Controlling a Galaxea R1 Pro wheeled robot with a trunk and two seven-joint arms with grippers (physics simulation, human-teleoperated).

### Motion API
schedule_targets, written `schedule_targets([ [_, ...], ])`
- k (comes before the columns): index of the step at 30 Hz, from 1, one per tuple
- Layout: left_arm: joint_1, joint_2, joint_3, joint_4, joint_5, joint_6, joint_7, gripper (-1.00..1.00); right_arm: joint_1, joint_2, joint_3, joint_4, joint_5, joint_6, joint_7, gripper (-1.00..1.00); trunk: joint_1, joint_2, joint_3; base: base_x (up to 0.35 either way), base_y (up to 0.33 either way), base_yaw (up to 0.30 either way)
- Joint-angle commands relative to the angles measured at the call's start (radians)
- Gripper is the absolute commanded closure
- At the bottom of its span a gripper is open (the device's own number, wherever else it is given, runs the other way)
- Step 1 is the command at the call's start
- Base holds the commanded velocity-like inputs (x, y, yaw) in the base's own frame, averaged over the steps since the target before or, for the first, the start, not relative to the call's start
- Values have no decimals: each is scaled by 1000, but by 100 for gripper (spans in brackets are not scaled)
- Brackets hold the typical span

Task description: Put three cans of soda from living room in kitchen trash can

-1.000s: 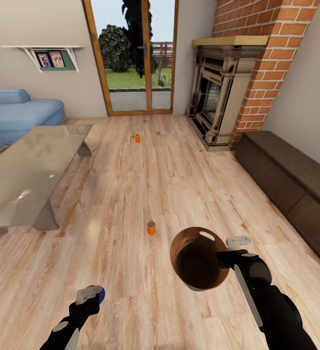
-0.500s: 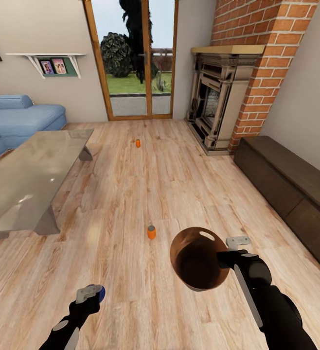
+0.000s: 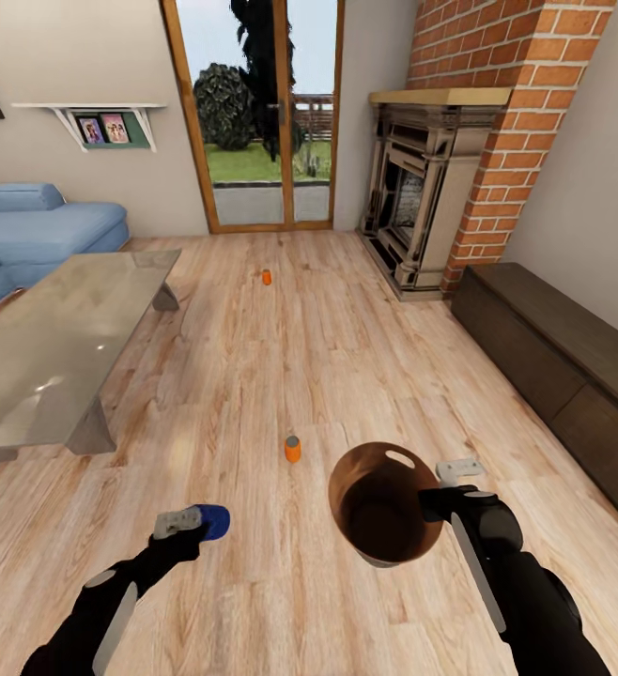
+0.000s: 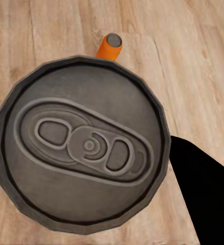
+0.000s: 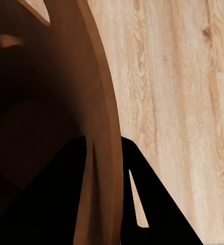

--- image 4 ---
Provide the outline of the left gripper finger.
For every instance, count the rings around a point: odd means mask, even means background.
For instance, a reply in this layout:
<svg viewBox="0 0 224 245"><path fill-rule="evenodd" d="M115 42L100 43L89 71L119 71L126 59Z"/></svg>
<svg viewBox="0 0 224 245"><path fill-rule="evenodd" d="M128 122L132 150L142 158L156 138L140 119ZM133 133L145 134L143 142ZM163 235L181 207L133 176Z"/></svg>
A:
<svg viewBox="0 0 224 245"><path fill-rule="evenodd" d="M201 245L224 245L224 166L171 136L169 159Z"/></svg>

